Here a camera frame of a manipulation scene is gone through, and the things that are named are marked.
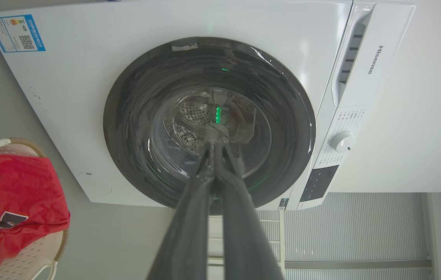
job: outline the red clothing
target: red clothing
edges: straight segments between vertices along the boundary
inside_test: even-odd
[[[0,264],[69,227],[70,213],[48,158],[0,154]]]

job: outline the white plastic basket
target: white plastic basket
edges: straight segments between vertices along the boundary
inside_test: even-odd
[[[39,156],[44,158],[41,149],[33,142],[23,138],[0,140],[0,154],[17,156]],[[32,280],[44,269],[51,268],[48,280],[53,280],[56,265],[67,243],[68,229],[48,234],[25,247],[16,257],[5,259],[0,265],[0,280]]]

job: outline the washing machine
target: washing machine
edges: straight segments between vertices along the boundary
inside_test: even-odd
[[[333,189],[413,12],[351,0],[40,7],[0,12],[0,52],[92,202],[174,208],[216,129],[254,205],[295,210]]]

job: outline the washing machine drum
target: washing machine drum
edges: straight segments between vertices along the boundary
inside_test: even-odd
[[[110,91],[103,129],[122,174],[172,208],[212,131],[229,141],[255,207],[297,180],[315,140],[295,76],[253,46],[213,37],[172,41],[132,62]],[[210,210],[222,212],[219,198]]]

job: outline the hisense logo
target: hisense logo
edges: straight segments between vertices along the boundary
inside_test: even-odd
[[[376,52],[376,56],[373,59],[373,64],[371,64],[371,69],[369,69],[369,73],[368,74],[371,74],[373,72],[373,68],[375,67],[376,60],[378,60],[378,57],[379,57],[379,55],[381,53],[381,48],[383,48],[383,46],[379,46],[379,49]]]

